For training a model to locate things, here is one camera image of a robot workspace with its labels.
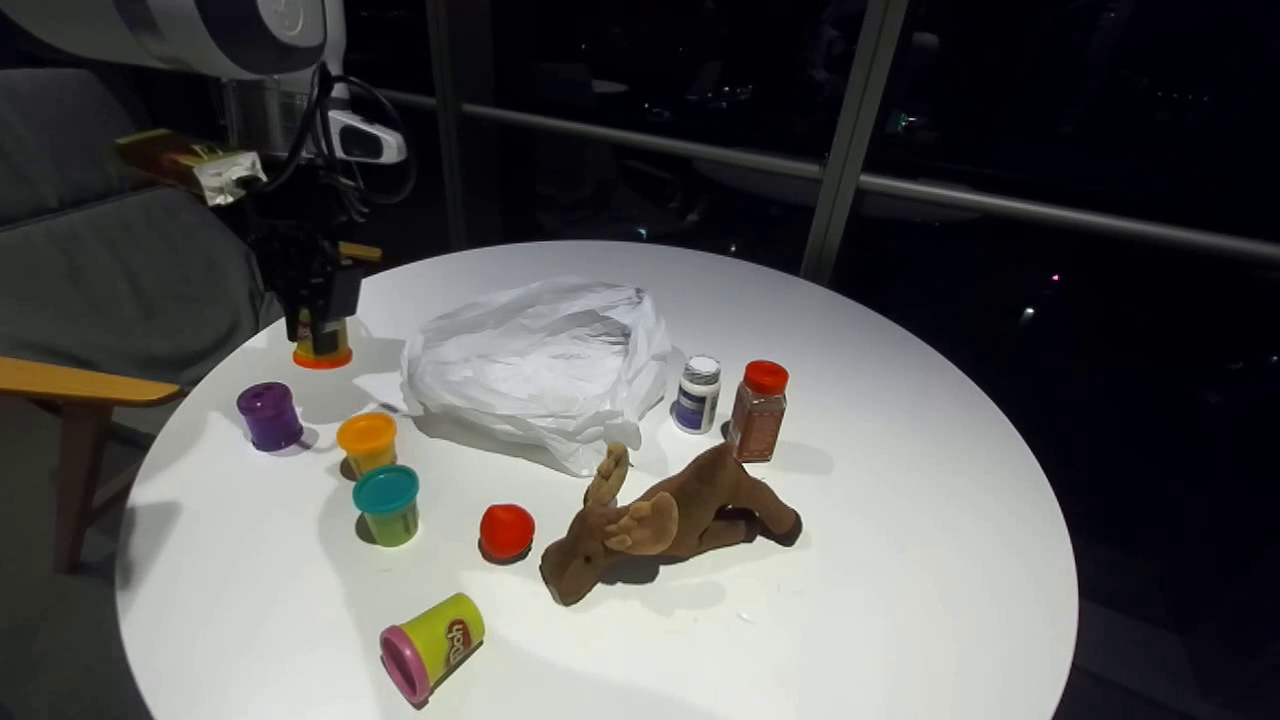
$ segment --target red lid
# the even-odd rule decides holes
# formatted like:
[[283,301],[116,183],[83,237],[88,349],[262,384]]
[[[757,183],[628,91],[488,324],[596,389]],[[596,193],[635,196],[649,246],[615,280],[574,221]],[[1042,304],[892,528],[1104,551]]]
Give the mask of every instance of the red lid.
[[751,361],[744,384],[757,398],[780,398],[786,389],[786,369],[775,361]]
[[478,519],[478,557],[492,563],[514,563],[532,550],[532,516],[518,503],[488,503]]

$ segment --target cylinder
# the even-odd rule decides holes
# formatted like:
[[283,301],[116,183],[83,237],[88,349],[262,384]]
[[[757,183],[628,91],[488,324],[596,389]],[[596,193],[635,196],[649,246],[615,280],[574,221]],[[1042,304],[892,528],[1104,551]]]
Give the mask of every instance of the cylinder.
[[764,464],[772,460],[775,437],[783,427],[786,412],[786,369],[775,361],[751,361],[736,399],[727,437],[736,439],[741,464]]
[[293,361],[317,372],[351,366],[349,324],[331,319],[317,338],[299,333],[293,344]]
[[248,425],[248,439],[261,453],[280,453],[303,439],[286,384],[250,384],[235,398],[235,408]]
[[532,516],[518,503],[488,503],[478,516],[478,557],[488,563],[518,563],[532,550]]
[[387,464],[356,480],[351,499],[370,544],[399,550],[415,536],[415,493],[420,480],[405,464]]
[[397,464],[397,419],[385,412],[349,415],[335,427],[351,480]]
[[693,357],[684,366],[681,394],[673,399],[673,419],[687,432],[707,432],[715,425],[720,366],[713,357]]
[[483,646],[483,617],[466,591],[391,623],[380,637],[385,668],[409,704],[428,695]]

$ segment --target yellow play-doh container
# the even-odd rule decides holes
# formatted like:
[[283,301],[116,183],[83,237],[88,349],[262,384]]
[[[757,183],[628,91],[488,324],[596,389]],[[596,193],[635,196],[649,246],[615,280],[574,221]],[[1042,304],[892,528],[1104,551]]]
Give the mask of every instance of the yellow play-doh container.
[[483,646],[483,617],[466,591],[391,623],[380,637],[385,668],[409,704],[428,695]]
[[385,412],[351,415],[335,427],[335,445],[349,453],[351,480],[397,464],[397,419]]

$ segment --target glass window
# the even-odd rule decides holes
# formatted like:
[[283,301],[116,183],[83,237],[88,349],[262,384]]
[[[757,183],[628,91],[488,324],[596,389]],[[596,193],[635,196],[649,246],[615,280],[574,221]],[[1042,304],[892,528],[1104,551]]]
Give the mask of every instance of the glass window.
[[370,206],[370,240],[387,254],[385,264],[450,254],[434,112],[405,106],[397,112],[412,168],[362,168],[376,196],[397,196],[397,206]]
[[610,237],[801,270],[813,183],[723,163],[593,146],[579,138],[471,130],[471,231],[488,240]]
[[859,0],[496,0],[492,101],[823,155],[859,12]]
[[424,0],[349,0],[349,72],[397,90],[431,98],[431,43]]
[[1280,237],[1280,7],[914,0],[871,173]]
[[958,366],[1035,450],[1079,563],[1083,695],[1272,717],[1280,695],[1249,675],[1280,647],[1280,273],[885,199],[848,246],[838,290]]

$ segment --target small bottle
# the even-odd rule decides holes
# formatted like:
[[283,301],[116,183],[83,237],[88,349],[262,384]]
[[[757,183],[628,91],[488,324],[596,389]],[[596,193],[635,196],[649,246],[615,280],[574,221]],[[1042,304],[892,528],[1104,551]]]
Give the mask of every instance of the small bottle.
[[775,361],[751,361],[733,399],[727,439],[736,439],[741,464],[772,460],[775,437],[786,412],[786,369]]
[[713,357],[693,357],[684,366],[681,394],[673,399],[673,419],[687,432],[707,432],[715,425],[720,366]]

